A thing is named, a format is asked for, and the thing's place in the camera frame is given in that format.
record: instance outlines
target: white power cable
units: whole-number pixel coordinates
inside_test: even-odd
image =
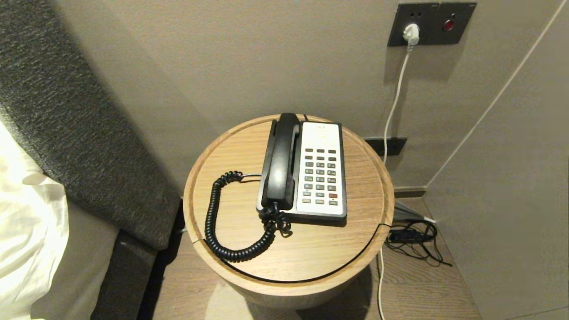
[[[409,55],[413,50],[413,47],[419,43],[419,26],[416,24],[408,25],[404,32],[403,38],[407,41],[407,54],[405,55],[405,60],[403,60],[403,66],[401,67],[401,72],[399,73],[399,82],[397,82],[397,91],[395,93],[395,100],[393,100],[393,105],[391,106],[391,111],[389,112],[389,117],[387,117],[387,122],[385,123],[384,130],[384,165],[387,163],[387,130],[389,129],[389,123],[391,122],[391,117],[393,117],[393,112],[397,106],[397,101],[399,101],[399,93],[401,92],[401,83],[403,82],[403,74],[405,73],[405,67],[407,67],[407,61],[409,60]],[[385,320],[384,310],[381,306],[381,285],[384,282],[384,248],[380,248],[380,260],[381,260],[381,271],[380,271],[380,282],[377,286],[377,306],[380,310],[380,316],[382,320]]]

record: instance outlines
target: red button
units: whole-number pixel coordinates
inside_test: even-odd
[[[444,31],[451,31],[454,26],[455,26],[455,23],[453,21],[447,20],[444,23],[443,30]]]

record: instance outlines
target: baseboard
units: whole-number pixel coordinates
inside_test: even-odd
[[[427,187],[395,187],[395,198],[421,198]]]

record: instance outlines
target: white plug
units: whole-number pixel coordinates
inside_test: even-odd
[[[407,41],[407,51],[413,50],[413,47],[419,43],[419,26],[412,23],[405,27],[403,38]]]

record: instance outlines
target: wall outlet panel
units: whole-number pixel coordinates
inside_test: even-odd
[[[372,147],[372,149],[378,154],[383,156],[385,154],[384,140],[380,138],[367,138],[366,142]],[[388,138],[387,139],[387,156],[399,155],[403,146],[405,146],[407,138]]]
[[[476,8],[476,2],[423,2],[400,3],[397,7],[388,47],[406,46],[403,30],[411,23],[419,26],[419,44],[457,44],[470,21]],[[452,21],[453,27],[444,30],[447,21]]]

